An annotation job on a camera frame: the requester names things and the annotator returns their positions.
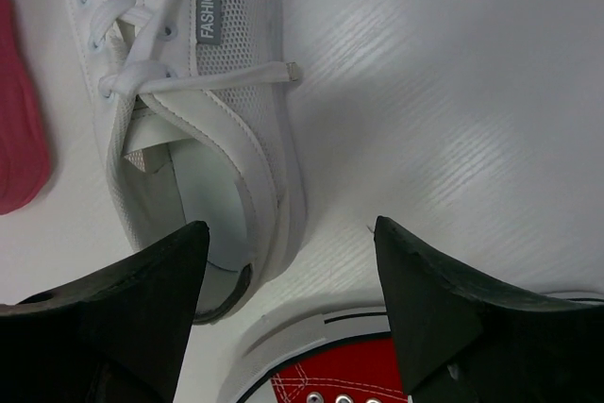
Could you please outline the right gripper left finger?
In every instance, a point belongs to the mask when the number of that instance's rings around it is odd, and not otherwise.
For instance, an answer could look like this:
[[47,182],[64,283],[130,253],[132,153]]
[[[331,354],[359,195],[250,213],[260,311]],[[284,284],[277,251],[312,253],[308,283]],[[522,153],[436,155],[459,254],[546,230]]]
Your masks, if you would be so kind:
[[1,307],[4,402],[171,402],[207,264],[192,222],[85,277]]

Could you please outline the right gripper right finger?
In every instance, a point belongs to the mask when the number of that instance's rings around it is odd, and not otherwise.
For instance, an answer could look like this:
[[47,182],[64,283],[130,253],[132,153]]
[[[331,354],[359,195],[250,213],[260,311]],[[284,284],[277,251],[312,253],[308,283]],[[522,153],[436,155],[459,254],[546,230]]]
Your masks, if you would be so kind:
[[377,268],[413,402],[599,402],[603,297],[537,294],[456,260],[387,217]]

